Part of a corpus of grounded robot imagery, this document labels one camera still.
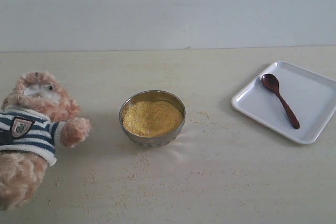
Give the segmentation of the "teddy bear striped sweater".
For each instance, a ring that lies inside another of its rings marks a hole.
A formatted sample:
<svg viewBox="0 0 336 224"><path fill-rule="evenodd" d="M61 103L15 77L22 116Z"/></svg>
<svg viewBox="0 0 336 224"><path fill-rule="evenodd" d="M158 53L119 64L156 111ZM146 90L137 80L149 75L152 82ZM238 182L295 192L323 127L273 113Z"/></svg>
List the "teddy bear striped sweater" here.
<svg viewBox="0 0 336 224"><path fill-rule="evenodd" d="M75 147L92 129L80 106L47 71L22 75L1 106L1 129L12 145L1 145L1 210L27 203L55 165L56 147Z"/></svg>

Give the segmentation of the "dark red wooden spoon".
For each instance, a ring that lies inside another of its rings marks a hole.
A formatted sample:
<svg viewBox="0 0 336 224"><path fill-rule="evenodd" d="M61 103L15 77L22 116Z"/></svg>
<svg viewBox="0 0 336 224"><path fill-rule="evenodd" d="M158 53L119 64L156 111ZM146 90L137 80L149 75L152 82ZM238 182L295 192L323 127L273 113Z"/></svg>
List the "dark red wooden spoon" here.
<svg viewBox="0 0 336 224"><path fill-rule="evenodd" d="M279 92L279 81L277 77L271 73L266 73L261 77L261 82L266 89L271 91L279 99L292 127L294 129L299 129L300 123L297 117L295 116L291 107L287 104L287 102L284 100L284 98L281 96Z"/></svg>

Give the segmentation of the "yellow-brown granular powder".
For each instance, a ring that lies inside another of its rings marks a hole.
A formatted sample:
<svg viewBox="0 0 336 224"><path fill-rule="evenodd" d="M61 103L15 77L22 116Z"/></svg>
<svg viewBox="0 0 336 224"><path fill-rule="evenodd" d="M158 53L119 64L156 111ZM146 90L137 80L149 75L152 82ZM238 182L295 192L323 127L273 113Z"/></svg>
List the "yellow-brown granular powder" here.
<svg viewBox="0 0 336 224"><path fill-rule="evenodd" d="M123 126L141 137L159 137L176 130L183 121L182 113L166 101L140 101L127 109Z"/></svg>

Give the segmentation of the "steel bowl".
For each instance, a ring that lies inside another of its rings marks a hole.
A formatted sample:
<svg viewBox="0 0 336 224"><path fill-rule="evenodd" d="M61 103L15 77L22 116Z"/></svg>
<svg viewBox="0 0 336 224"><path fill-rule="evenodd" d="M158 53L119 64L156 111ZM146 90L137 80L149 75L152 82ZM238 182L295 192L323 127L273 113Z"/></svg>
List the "steel bowl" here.
<svg viewBox="0 0 336 224"><path fill-rule="evenodd" d="M172 105L174 105L182 113L183 121L176 130L166 135L163 135L163 136L147 138L147 137L141 137L141 136L134 135L131 132L129 132L127 129L125 129L125 127L123 126L123 117L127 109L129 109L132 105L140 101L169 102ZM186 109L185 109L185 106L182 100L178 98L176 95L170 92L167 92L167 91L163 91L163 90L147 90L147 91L142 91L140 93L137 93L131 96L130 98L128 98L124 102L124 104L122 105L119 111L119 122L120 122L121 129L124 132L124 134L131 141L139 145L142 145L144 147L161 147L164 145L168 145L170 142L176 139L176 137L180 134L184 126L184 123L185 123L185 117L186 117Z"/></svg>

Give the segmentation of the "white square plastic tray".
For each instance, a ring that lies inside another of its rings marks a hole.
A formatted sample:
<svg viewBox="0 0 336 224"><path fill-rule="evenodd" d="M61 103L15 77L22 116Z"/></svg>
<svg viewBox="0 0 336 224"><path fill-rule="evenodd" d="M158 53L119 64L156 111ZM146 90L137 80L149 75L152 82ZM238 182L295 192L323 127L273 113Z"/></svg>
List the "white square plastic tray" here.
<svg viewBox="0 0 336 224"><path fill-rule="evenodd" d="M279 91L296 115L300 128L294 129L279 99L261 79L273 74ZM232 98L240 113L298 144L312 144L335 112L335 80L286 61L270 64Z"/></svg>

